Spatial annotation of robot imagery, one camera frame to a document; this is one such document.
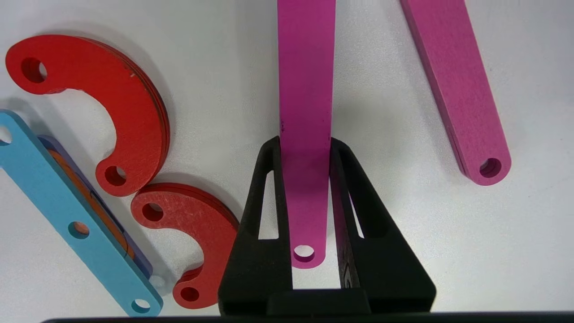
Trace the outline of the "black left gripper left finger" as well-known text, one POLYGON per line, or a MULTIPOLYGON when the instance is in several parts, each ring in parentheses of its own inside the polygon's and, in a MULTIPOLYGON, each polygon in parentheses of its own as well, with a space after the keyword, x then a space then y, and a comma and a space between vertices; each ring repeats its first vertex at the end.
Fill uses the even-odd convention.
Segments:
POLYGON ((280 139, 266 141, 257 156, 238 233, 218 290, 221 314, 266 314, 268 299, 293 288, 289 220, 280 139), (259 238, 266 178, 274 176, 278 237, 259 238))

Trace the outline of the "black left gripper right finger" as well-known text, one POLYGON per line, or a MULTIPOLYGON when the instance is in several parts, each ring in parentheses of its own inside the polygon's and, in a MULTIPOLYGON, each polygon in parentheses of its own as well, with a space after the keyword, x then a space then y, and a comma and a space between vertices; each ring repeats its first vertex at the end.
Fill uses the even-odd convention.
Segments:
POLYGON ((372 312, 429 312, 436 286, 348 145, 332 139, 330 188, 342 288, 372 312))

